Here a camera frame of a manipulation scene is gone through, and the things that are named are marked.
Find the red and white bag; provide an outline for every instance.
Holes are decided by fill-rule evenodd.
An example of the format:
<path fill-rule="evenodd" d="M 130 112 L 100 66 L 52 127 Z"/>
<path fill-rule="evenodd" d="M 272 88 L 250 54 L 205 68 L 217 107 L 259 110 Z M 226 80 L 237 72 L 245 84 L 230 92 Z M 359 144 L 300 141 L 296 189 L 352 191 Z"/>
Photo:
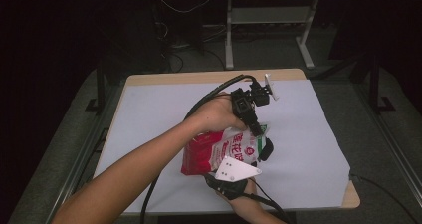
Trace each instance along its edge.
<path fill-rule="evenodd" d="M 240 131 L 235 128 L 199 134 L 184 147 L 181 172 L 185 175 L 201 175 L 217 170 L 224 156 L 248 164 L 258 161 L 266 145 L 268 126 L 261 124 L 261 129 L 264 134 L 257 137 L 248 129 Z"/>

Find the table leg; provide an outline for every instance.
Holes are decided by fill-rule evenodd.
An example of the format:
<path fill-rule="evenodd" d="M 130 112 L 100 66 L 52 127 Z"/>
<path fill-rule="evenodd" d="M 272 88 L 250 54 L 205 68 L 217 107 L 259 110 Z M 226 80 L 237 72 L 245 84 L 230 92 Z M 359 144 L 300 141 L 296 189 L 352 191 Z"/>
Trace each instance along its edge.
<path fill-rule="evenodd" d="M 232 0 L 227 0 L 227 38 L 226 38 L 226 70 L 233 70 L 232 50 Z"/>
<path fill-rule="evenodd" d="M 310 32 L 311 25 L 313 24 L 314 15 L 317 10 L 317 3 L 318 0 L 313 0 L 313 4 L 311 5 L 310 11 L 308 12 L 307 19 L 305 22 L 305 30 L 301 36 L 296 37 L 296 42 L 298 43 L 299 50 L 301 51 L 302 57 L 304 58 L 305 65 L 308 69 L 313 69 L 314 63 L 311 59 L 311 55 L 308 52 L 308 48 L 306 46 L 306 41 L 308 37 L 308 33 Z"/>

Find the gray carpet floor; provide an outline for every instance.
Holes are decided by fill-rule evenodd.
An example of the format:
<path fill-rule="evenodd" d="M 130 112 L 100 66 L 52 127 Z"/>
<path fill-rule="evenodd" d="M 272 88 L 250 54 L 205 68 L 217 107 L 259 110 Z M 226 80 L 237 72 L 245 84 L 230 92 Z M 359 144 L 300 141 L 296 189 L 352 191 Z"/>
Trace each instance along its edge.
<path fill-rule="evenodd" d="M 296 30 L 283 30 L 254 41 L 234 43 L 235 70 L 300 68 L 307 77 L 311 77 L 339 62 L 327 59 L 335 36 L 334 28 L 312 29 L 307 44 L 316 64 L 313 70 L 307 70 L 303 64 L 295 42 L 297 34 Z M 172 70 L 180 68 L 183 73 L 223 70 L 220 61 L 224 61 L 223 44 L 221 40 L 206 43 L 205 49 L 212 53 L 179 50 L 174 54 L 180 59 L 175 56 L 169 58 Z M 353 178 L 361 200 L 359 207 L 352 210 L 300 211 L 297 212 L 297 223 L 414 223 L 409 214 L 422 223 L 421 203 L 409 188 L 389 145 L 392 136 L 414 172 L 422 177 L 422 116 L 403 95 L 394 77 L 383 70 L 380 73 L 380 95 L 389 97 L 396 111 L 376 115 L 367 104 L 368 81 L 361 85 L 352 84 L 347 78 L 350 69 L 344 69 L 324 81 L 314 81 L 316 94 L 351 172 L 384 187 L 405 209 L 379 187 L 364 179 Z M 102 115 L 86 112 L 88 102 L 97 97 L 96 73 L 87 77 L 10 223 L 48 223 L 63 196 L 90 180 L 100 153 L 87 155 L 91 153 L 88 147 L 93 147 L 93 143 L 99 140 L 101 149 L 101 134 L 106 133 L 111 123 L 121 89 L 122 84 L 106 86 L 106 107 Z M 390 137 L 386 137 L 385 128 Z M 86 163 L 88 165 L 83 173 L 76 171 L 84 169 Z M 136 216 L 122 216 L 116 221 L 137 222 Z M 149 217 L 147 223 L 176 222 Z"/>

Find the black cable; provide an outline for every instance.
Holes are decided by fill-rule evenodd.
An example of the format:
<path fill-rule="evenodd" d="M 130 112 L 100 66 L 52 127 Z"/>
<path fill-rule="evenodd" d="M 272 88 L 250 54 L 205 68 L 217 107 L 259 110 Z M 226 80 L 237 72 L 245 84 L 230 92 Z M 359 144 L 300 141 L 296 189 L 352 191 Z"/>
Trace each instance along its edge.
<path fill-rule="evenodd" d="M 218 61 L 220 62 L 221 66 L 223 67 L 223 70 L 226 70 L 226 66 L 224 65 L 223 60 L 221 60 L 221 58 L 217 54 L 215 54 L 211 51 L 208 51 L 208 50 L 203 50 L 203 51 L 206 52 L 206 53 L 209 53 L 211 55 L 214 55 L 218 59 Z"/>
<path fill-rule="evenodd" d="M 211 91 L 210 93 L 208 93 L 205 97 L 203 97 L 201 100 L 199 100 L 199 102 L 197 102 L 192 109 L 188 112 L 188 114 L 186 115 L 186 117 L 184 119 L 187 119 L 189 116 L 191 116 L 194 112 L 196 112 L 196 110 L 201 107 L 202 105 L 204 105 L 205 103 L 211 101 L 212 99 L 214 99 L 220 92 L 222 92 L 224 89 L 226 89 L 227 87 L 240 82 L 242 80 L 245 79 L 251 79 L 253 84 L 258 84 L 257 79 L 255 79 L 253 76 L 250 75 L 239 75 L 235 78 L 232 78 L 231 80 L 221 84 L 220 86 L 218 86 L 216 89 L 214 89 L 213 91 Z M 145 200 L 143 201 L 143 205 L 142 205 L 142 210 L 140 211 L 140 224 L 144 224 L 145 222 L 145 212 L 146 212 L 146 207 L 148 205 L 149 199 L 152 195 L 152 192 L 154 191 L 155 185 L 158 181 L 159 178 L 159 174 L 158 176 L 151 182 L 151 185 L 149 186 L 148 192 L 146 194 Z"/>
<path fill-rule="evenodd" d="M 233 43 L 252 43 L 260 39 L 262 39 L 260 35 L 256 31 L 250 31 L 249 26 L 237 26 L 232 29 Z"/>
<path fill-rule="evenodd" d="M 171 6 L 170 4 L 168 4 L 166 1 L 164 1 L 164 0 L 160 0 L 165 6 L 167 6 L 168 8 L 170 8 L 171 10 L 173 10 L 173 11 L 175 11 L 175 12 L 178 12 L 178 13 L 190 13 L 190 12 L 193 12 L 194 10 L 196 10 L 196 9 L 198 9 L 198 8 L 201 8 L 201 7 L 203 7 L 203 6 L 205 6 L 209 1 L 211 1 L 211 0 L 206 0 L 205 2 L 202 2 L 202 3 L 200 3 L 200 4 L 197 4 L 197 5 L 195 5 L 194 7 L 192 7 L 192 8 L 190 8 L 190 9 L 188 9 L 188 10 L 179 10 L 179 9 L 176 9 L 176 8 L 174 8 L 173 6 Z"/>
<path fill-rule="evenodd" d="M 151 182 L 151 185 L 149 186 L 148 192 L 146 193 L 145 200 L 143 201 L 142 210 L 140 211 L 140 224 L 145 223 L 145 213 L 146 213 L 146 207 L 148 206 L 149 199 L 151 198 L 152 192 L 154 191 L 155 185 L 157 184 L 159 175 Z"/>
<path fill-rule="evenodd" d="M 249 180 L 251 180 L 252 182 L 254 182 L 255 183 L 255 185 L 257 185 L 257 187 L 261 190 L 261 192 L 269 199 L 269 201 L 268 200 L 266 200 L 266 199 L 264 199 L 264 198 L 262 198 L 262 197 L 260 197 L 260 196 L 258 196 L 258 197 L 260 197 L 260 200 L 257 200 L 257 201 L 261 201 L 262 203 L 264 203 L 264 204 L 266 204 L 266 205 L 268 205 L 268 206 L 271 206 L 271 207 L 274 207 L 278 212 L 279 212 L 279 214 L 280 214 L 280 219 L 282 219 L 283 221 L 285 221 L 285 222 L 287 222 L 287 223 L 290 223 L 290 224 L 294 224 L 295 222 L 289 217 L 289 215 L 283 210 L 283 208 L 276 202 L 276 201 L 274 201 L 269 195 L 267 195 L 267 193 L 264 191 L 264 189 L 254 180 L 254 179 L 252 179 L 252 178 L 249 178 Z"/>
<path fill-rule="evenodd" d="M 217 33 L 214 33 L 208 37 L 204 37 L 202 42 L 203 43 L 208 43 L 208 42 L 212 42 L 212 41 L 216 41 L 217 38 L 221 38 L 221 37 L 225 37 L 226 36 L 226 26 L 223 25 L 223 29 L 221 29 L 220 31 L 218 31 Z"/>
<path fill-rule="evenodd" d="M 171 73 L 179 73 L 183 69 L 183 66 L 184 66 L 183 59 L 180 56 L 177 56 L 176 54 L 173 54 L 173 53 L 169 53 L 168 55 L 173 56 L 173 57 L 177 58 L 180 61 L 180 67 L 179 67 L 179 69 L 177 69 L 176 71 L 174 71 L 173 68 L 172 68 L 172 66 L 171 66 L 170 61 L 167 60 L 168 68 L 169 68 L 170 72 Z"/>
<path fill-rule="evenodd" d="M 366 177 L 362 177 L 353 173 L 350 173 L 350 176 L 354 176 L 357 179 L 361 179 L 364 180 L 372 185 L 374 185 L 375 187 L 379 188 L 380 190 L 382 190 L 385 194 L 387 194 L 391 199 L 393 199 L 402 209 L 404 212 L 406 212 L 406 214 L 409 216 L 410 219 L 412 219 L 412 221 L 415 224 L 419 224 L 419 222 L 416 220 L 416 218 L 410 213 L 410 211 L 391 193 L 389 192 L 386 188 L 382 187 L 381 185 L 379 185 L 378 183 L 366 178 Z"/>

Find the white paper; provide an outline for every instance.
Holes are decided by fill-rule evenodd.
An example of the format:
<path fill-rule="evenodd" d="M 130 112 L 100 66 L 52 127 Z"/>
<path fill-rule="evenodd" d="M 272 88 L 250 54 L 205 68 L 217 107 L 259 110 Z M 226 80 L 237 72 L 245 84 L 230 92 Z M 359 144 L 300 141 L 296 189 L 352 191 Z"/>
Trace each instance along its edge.
<path fill-rule="evenodd" d="M 191 107 L 220 84 L 128 86 L 120 99 L 96 175 L 181 122 Z M 229 87 L 249 90 L 250 83 Z M 285 209 L 339 207 L 348 183 L 349 165 L 338 147 L 309 81 L 274 81 L 279 100 L 256 108 L 259 122 L 270 125 L 275 149 L 258 167 L 257 182 Z M 228 212 L 230 206 L 202 176 L 180 173 L 180 152 L 162 171 L 147 212 Z M 125 212 L 138 213 L 146 190 Z"/>

